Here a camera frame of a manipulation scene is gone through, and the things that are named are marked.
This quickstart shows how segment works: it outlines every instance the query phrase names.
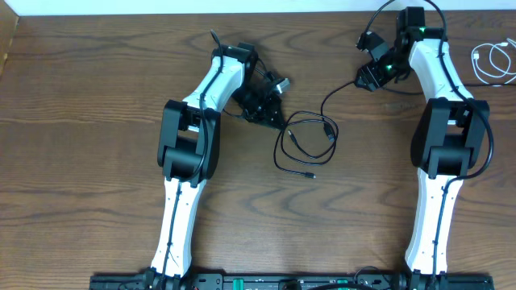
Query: black base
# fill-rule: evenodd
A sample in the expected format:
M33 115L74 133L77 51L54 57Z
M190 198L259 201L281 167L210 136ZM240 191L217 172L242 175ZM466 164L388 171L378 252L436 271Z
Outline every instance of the black base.
M160 289L159 276L152 270L134 276L91 276L89 290L143 290ZM494 290L493 278L486 275L448 275L446 284L440 284L438 290ZM181 281L181 290L304 290L327 284L353 283L354 275L223 275L223 274L191 274ZM419 279L430 279L422 275ZM380 274L362 271L356 282L373 289L392 290L425 290L425 283L418 283L416 288L409 289L409 281L405 274ZM166 290L179 290L173 287L174 279L166 280Z

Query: green led light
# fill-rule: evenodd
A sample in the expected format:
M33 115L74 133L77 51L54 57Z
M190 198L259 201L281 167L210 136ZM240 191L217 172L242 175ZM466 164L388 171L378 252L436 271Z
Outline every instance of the green led light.
M233 279L233 290L243 290L243 279Z
M347 284L347 280L337 280L338 284ZM349 288L339 288L338 290L349 290Z

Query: wire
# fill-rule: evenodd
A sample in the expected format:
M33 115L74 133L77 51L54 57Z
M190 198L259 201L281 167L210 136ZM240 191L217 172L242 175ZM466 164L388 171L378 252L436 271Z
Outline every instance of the wire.
M265 72L262 72L259 68L255 67L255 71L259 73L262 77L265 77Z
M264 68L265 72L268 72L267 65L265 65L264 61L261 58L258 58L258 62L261 63L262 68Z
M358 284L359 273L362 272L363 270L367 269L367 268L370 268L370 269L378 271L381 274L381 276L384 278L385 282L387 282L387 284L390 285L390 280L387 279L387 277L385 277L385 275L381 273L380 269L378 269L377 267L374 267L374 266L365 266L365 267L362 267L359 271L357 271L355 273L355 275L353 276L353 283Z
M328 100L328 98L330 98L334 93L339 92L341 89L344 89L345 87L347 87L347 86L349 86L349 85L351 85L353 83L354 83L354 81L349 81L349 82L345 83L344 85L341 85L337 89L332 90L328 95L326 95L324 97L324 100L322 100L322 102L321 102L321 115L324 115L323 107L324 107L324 104L326 103L326 101Z
M201 170L204 165L204 162L206 160L206 155L208 154L208 128L206 125L206 117L204 115L204 98L206 96L206 93L208 92L208 89L210 89L211 85L215 82L218 75L222 73L223 67L224 67L224 55L223 55L223 47L220 44L220 40L218 39L217 34L213 29L210 30L211 36L213 37L214 41L218 45L218 51L220 52L220 65L218 67L217 72L213 75L210 82L204 90L202 91L200 97L199 97L199 111L201 113L201 122L202 122L202 131L204 133L204 147L202 149L202 157L201 160L199 160L199 165L195 168L192 175L188 178L180 179L180 182L187 182L191 181Z
M383 89L384 91L387 91L387 92L391 92L391 93L399 93L399 94L402 94L402 95L406 95L406 96L418 96L418 95L422 95L422 92L403 92L403 91L398 91L396 89L388 89L388 88L385 88L385 87L380 87L380 89Z
M230 112L226 111L226 109L223 109L223 112L224 112L224 113L226 113L226 114L227 114L228 116L230 116L230 117L234 117L234 118L243 118L243 116L242 116L242 115L232 114L232 113L230 113Z
M371 17L371 20L369 20L369 23L368 23L368 26L365 27L365 30L364 30L364 33L368 33L369 31L369 28L371 27L371 24L372 22L374 21L374 19L380 14L380 12L382 10L384 10L384 8L386 8L390 3L394 2L395 0L389 0L387 1L386 4L384 4L382 7L380 7L380 9L378 9L377 12L375 12L375 14Z
M354 283L326 284L323 286L309 288L309 290L329 290L329 289L338 289L338 288L348 288L348 289L357 289L357 290L377 290L377 289L369 287L369 286L354 284Z
M170 221L170 231L169 231L169 241L167 242L167 251L164 253L164 262L163 262L163 271L161 272L160 277L160 285L161 289L164 289L164 276L167 269L167 262L169 261L169 255L170 255L170 246L172 246L172 232L174 228L174 221L176 219L176 211L177 211L177 204L179 203L179 196L181 195L181 182L177 182L177 191L176 191L176 202L174 203L174 208L172 211L172 219Z
M516 72L509 72L509 69L510 69L510 66L511 66L511 59L510 59L510 56L504 52L501 48L499 47L506 47L508 46L509 44L511 44L514 48L516 48L516 43L514 42L514 40L508 38L507 39L507 42L502 42L502 43L496 43L496 44L492 44L492 43L483 43L483 44L480 44L480 45L477 45L472 51L471 51L471 63L472 63L472 66L473 66L473 72L475 73L476 75L476 78L478 78L479 81L485 83L485 84L489 84L489 82L485 81L484 79L482 79L479 74L478 74L478 71L480 71L481 73L485 74L487 77L492 77L492 78L502 78L502 77L505 77L507 75L510 75L510 76L514 76L516 75ZM480 59L480 54L478 53L478 48L481 48L481 47L484 47L484 46L490 46L491 49L489 50L489 62L491 63L491 65L499 72L503 73L501 75L493 75L491 73L488 73L486 71L484 71L480 65L478 64L478 60ZM499 52L501 52L505 57L506 59L508 60L508 64L507 64L507 68L506 70L502 70L501 68L499 68L498 66L496 66L493 62L493 51L494 50L498 50ZM511 81L513 81L514 79L516 79L516 77L513 77L511 78L510 80L506 81L505 84L509 84Z
M326 95L324 97L324 100L321 103L321 114L316 114L316 113L313 113L313 112L310 112L310 111L299 110L299 111L296 111L296 112L294 112L293 114L290 115L290 117L288 118L288 120L286 122L285 127L278 134L278 136L276 138L276 143L274 144L273 158L274 158L274 164L276 165L276 167L278 169L280 169L280 170L282 170L284 172L288 172L288 173L296 174L296 175L301 175L301 176L308 177L308 178L315 178L316 177L316 175L314 173L312 173L312 172L299 172L299 171L296 171L296 170L291 170L291 169L283 168L282 166L280 166L278 164L278 162L277 162L277 145L278 145L278 143L281 145L281 151L283 152L283 154L285 154L285 156L287 156L291 160L296 161L296 162L298 162L300 164L310 165L310 166L321 166L321 165L324 165L324 164L327 164L328 162L330 162L331 158L335 154L335 149L337 147L337 138L339 137L339 126L337 125L337 123L333 119L331 119L331 118L327 117L326 115L324 115L324 113L323 113L324 104L326 103L328 98L331 97L334 93L337 93L338 91L340 91L341 89L347 87L348 85L350 85L352 83L353 83L353 81L349 81L348 83L346 83L344 85L341 85L340 87L338 87L337 89L332 90L328 95ZM298 121L291 122L293 117L295 117L297 115L301 115L301 114L309 115L309 116L314 116L316 118L306 118L306 119L301 119L301 120L298 120ZM310 153L306 152L299 145L298 141L296 140L296 137L295 137L294 133L291 130L288 130L288 128L290 126L295 126L295 125L298 125L298 124L308 123L308 122L322 123L324 125L323 128L324 128L328 138L331 141L330 146L321 154L311 155ZM320 159L320 158L326 156L327 154L329 154L329 156L324 161L320 161L320 162L308 162L308 161L304 161L304 160L301 160L301 159L298 159L298 158L295 158L295 157L291 156L289 153L287 153L287 151L285 150L285 148L283 146L284 145L285 132L288 132L289 137L292 140L293 144L296 146L296 148L304 156L308 157L309 159L317 160L317 159Z

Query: robotic arm link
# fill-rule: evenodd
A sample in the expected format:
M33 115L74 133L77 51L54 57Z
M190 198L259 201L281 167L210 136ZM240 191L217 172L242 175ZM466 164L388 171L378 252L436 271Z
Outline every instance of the robotic arm link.
M164 108L157 156L164 175L164 219L150 268L132 277L92 276L90 289L427 290L431 286L494 290L488 275L447 274L453 207L464 182L461 177L467 176L479 155L487 122L482 118L489 116L489 106L486 101L473 100L462 85L445 35L443 28L426 27L422 7L407 7L397 17L392 48L371 31L362 34L357 43L372 60L359 68L356 87L374 91L392 79L403 80L414 70L427 101L410 148L412 164L418 169L419 194L405 270L359 275L360 270L354 276L228 276L189 271L198 202L217 165L220 114L229 98L239 103L242 118L249 122L285 128L283 116L277 112L281 112L281 95L289 88L288 79L261 72L266 81L257 89L252 72L258 55L252 45L240 43L215 49L211 69L195 91L183 102L168 101ZM449 133L449 126L458 126L462 132ZM181 136L181 131L197 132L198 138Z

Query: table surface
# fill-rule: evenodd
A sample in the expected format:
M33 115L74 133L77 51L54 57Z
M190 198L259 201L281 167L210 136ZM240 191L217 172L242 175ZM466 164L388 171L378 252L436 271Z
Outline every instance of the table surface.
M214 48L209 29L225 44L255 44L270 68L290 78L283 103L290 115L317 111L326 93L368 61L355 42L370 15L21 18L0 82L0 288L84 289L94 273L150 264L164 208L156 164L163 106L189 95L206 75ZM472 48L510 36L515 16L447 13L464 82L478 82ZM373 29L392 41L394 19L384 13ZM436 14L427 22L441 25ZM389 87L420 90L415 74ZM488 272L497 289L512 289L514 89L470 91L489 102L496 148L489 170L460 190L449 271ZM354 87L336 94L326 109L341 130L333 160L304 168L279 157L316 180L274 167L277 131L224 115L217 171L198 207L193 265L240 273L399 269L418 199L410 140L424 106L423 96ZM238 109L233 101L227 108ZM327 145L320 125L294 129L312 151Z

